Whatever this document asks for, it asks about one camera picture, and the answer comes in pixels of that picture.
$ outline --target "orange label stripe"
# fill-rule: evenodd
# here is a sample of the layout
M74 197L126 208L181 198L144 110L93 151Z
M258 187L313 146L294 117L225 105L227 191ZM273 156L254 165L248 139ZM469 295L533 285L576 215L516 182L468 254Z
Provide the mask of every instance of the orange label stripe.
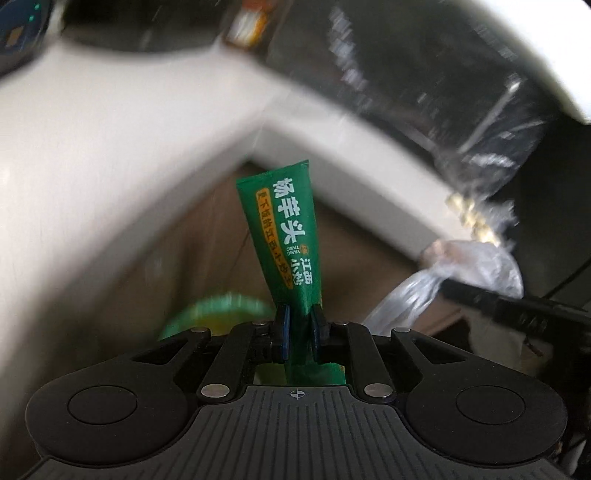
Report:
M291 268L285 259L283 250L281 249L281 240L277 234L277 224L275 223L275 215L273 214L273 205L271 203L271 192L269 189L261 189L256 193L256 203L259 209L259 218L261 220L261 227L265 241L269 246L277 270L283 278L285 286L290 290L294 287L293 276L291 275Z

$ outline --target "plastic bag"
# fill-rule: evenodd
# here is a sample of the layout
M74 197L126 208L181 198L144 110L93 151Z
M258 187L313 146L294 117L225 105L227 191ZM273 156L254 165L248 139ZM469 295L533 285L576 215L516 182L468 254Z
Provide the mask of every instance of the plastic bag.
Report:
M395 327L411 328L437 296L446 278L523 296L523 282L515 259L503 248L469 241L437 240L421 255L421 270L408 277L384 298L363 324L374 335L389 336Z
M419 145L476 200L515 175L557 111L518 56L446 0L292 2L265 61Z

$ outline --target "dark device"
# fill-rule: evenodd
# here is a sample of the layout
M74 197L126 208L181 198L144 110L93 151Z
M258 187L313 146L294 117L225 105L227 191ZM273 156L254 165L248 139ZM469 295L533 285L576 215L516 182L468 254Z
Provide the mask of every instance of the dark device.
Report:
M163 52L213 43L230 0L72 0L63 35L122 51Z
M0 0L0 76L33 58L52 6L51 0Z
M26 413L51 480L567 478L567 411L539 380L408 329L310 313L314 359L347 385L252 385L289 357L290 309L197 327L42 387Z

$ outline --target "white counter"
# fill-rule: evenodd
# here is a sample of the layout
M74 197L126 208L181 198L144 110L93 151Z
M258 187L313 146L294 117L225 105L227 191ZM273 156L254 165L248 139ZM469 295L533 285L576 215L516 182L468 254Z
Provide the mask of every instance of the white counter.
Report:
M269 167L311 158L319 196L410 256L438 236L468 236L444 205L450 189L412 154L246 55L57 43L0 81L0 372L48 302L66 292L91 303L250 153ZM167 195L171 207L104 262L94 286L67 290Z

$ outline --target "clear plastic bag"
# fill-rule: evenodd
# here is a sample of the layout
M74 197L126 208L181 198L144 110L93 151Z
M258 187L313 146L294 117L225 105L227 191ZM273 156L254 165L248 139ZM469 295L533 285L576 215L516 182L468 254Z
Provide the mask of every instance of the clear plastic bag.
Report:
M389 336L395 327L411 328L437 296L446 278L523 296L523 282L515 259L503 248L469 241L438 240L421 256L421 270L408 277L384 298L363 324L374 335Z

